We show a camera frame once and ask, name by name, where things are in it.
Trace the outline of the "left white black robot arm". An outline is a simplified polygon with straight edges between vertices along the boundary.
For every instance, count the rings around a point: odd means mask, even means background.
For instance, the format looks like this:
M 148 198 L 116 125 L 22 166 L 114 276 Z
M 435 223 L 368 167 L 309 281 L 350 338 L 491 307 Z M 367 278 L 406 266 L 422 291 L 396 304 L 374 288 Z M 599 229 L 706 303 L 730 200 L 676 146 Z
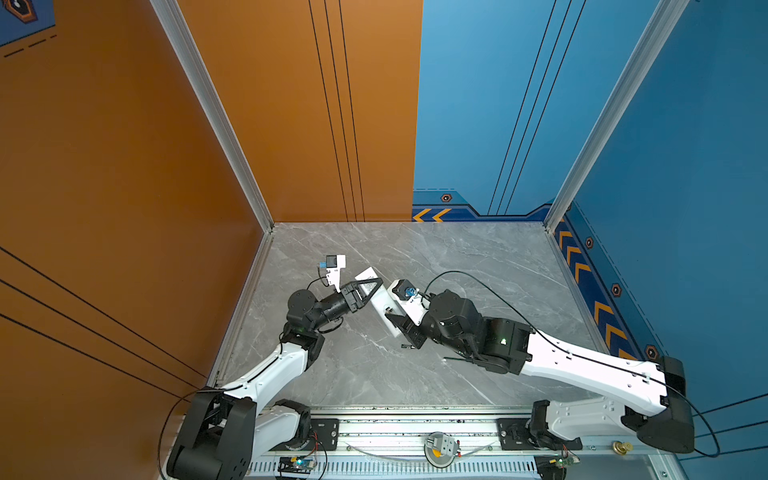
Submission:
M 190 405 L 159 473 L 164 479 L 242 479 L 251 462 L 280 444 L 303 445 L 311 410 L 276 395 L 317 360 L 330 323 L 367 306 L 383 282 L 353 280 L 319 299 L 308 289 L 287 301 L 271 354 L 221 388 L 189 394 Z

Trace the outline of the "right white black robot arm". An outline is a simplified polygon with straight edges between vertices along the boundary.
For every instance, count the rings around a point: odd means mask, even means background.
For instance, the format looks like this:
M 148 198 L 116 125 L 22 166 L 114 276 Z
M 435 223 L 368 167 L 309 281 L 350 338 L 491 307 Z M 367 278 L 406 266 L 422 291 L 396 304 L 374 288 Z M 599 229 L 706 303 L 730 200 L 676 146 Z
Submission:
M 680 360 L 639 361 L 579 347 L 518 320 L 484 316 L 450 290 L 425 298 L 407 286 L 388 295 L 396 307 L 386 317 L 415 348 L 431 340 L 492 373 L 546 378 L 593 393 L 586 401 L 535 402 L 528 423 L 533 444 L 560 449 L 583 436 L 633 433 L 659 450 L 693 451 Z

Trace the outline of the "white remote control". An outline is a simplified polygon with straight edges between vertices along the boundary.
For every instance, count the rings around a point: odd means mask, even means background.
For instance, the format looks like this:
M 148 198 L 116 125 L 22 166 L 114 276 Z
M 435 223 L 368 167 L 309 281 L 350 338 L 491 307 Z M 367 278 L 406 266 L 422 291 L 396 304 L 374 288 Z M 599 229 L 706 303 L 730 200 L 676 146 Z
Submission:
M 403 314 L 399 305 L 391 298 L 389 290 L 387 289 L 387 283 L 380 277 L 380 275 L 374 270 L 373 267 L 368 267 L 361 273 L 355 276 L 357 281 L 365 281 L 360 290 L 366 297 L 369 297 L 368 304 L 373 307 L 378 316 L 390 331 L 394 337 L 401 337 L 402 333 L 400 329 L 392 323 L 392 321 L 386 316 L 387 313 L 392 315 L 401 316 Z M 374 291 L 374 283 L 372 279 L 380 279 L 382 285 Z

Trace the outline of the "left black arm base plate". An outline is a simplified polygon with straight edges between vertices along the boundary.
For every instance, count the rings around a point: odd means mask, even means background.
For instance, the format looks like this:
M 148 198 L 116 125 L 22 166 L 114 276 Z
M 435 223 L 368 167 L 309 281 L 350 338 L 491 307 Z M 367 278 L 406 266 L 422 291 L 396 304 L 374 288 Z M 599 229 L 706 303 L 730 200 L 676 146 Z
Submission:
M 300 449 L 312 450 L 319 441 L 326 451 L 336 451 L 339 440 L 340 420 L 338 418 L 312 418 L 307 439 Z

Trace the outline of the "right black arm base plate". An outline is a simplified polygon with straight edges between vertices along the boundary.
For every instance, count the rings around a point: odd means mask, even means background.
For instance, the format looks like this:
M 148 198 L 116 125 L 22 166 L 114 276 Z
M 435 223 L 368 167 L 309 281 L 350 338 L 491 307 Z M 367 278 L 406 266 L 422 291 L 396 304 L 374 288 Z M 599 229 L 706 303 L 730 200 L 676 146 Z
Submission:
M 535 424 L 531 419 L 500 418 L 496 420 L 496 426 L 501 448 L 505 451 L 579 451 L 584 448 L 580 438 L 565 440 L 551 433 L 545 424 Z

